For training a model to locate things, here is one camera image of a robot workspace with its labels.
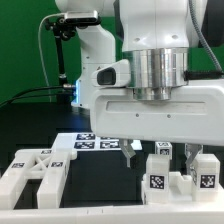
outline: green backdrop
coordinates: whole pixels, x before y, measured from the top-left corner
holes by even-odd
[[[38,51],[38,27],[43,17],[58,13],[54,0],[1,0],[0,7],[0,102],[16,93],[45,86]],[[114,33],[114,19],[103,20],[103,27]],[[57,85],[58,67],[54,37],[42,29],[42,46],[50,84]],[[117,59],[121,57],[121,43],[117,40]],[[65,68],[70,82],[80,75],[78,38],[63,42]],[[214,49],[224,67],[224,47]],[[192,49],[190,67],[213,69],[203,49]],[[45,101],[48,99],[30,99]]]

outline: white bracket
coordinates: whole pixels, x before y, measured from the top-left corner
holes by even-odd
[[[75,149],[17,151],[15,159],[0,180],[0,209],[14,209],[30,179],[42,179],[37,192],[38,208],[59,208],[70,160],[76,158]]]

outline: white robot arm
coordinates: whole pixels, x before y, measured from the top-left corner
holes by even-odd
[[[100,15],[113,15],[113,0],[56,0],[56,3],[62,11],[98,10]],[[96,46],[96,40],[100,40],[98,51],[91,51],[92,57],[111,55],[109,61],[93,61],[92,69],[86,73],[88,80],[87,74],[93,73],[92,83],[89,82],[92,97],[85,96],[89,100],[92,130],[98,136],[121,139],[224,145],[224,81],[184,79],[188,48],[198,44],[192,31],[188,0],[120,0],[119,3],[124,60],[115,63],[112,37],[107,45],[104,38],[92,38],[94,41],[88,42],[91,44],[85,53],[83,50],[83,55],[88,54]],[[207,1],[195,3],[201,26]],[[105,51],[105,46],[113,50]],[[126,67],[117,69],[118,64]],[[126,88],[119,88],[124,86],[119,85],[120,80]],[[85,92],[91,94],[90,88]]]

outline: blue light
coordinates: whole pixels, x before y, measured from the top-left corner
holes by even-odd
[[[75,82],[76,91],[75,91],[75,103],[79,103],[79,80]]]

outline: metal cylinder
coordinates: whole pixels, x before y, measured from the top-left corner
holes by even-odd
[[[131,83],[138,100],[170,99],[172,87],[186,85],[188,48],[124,52],[130,62]]]

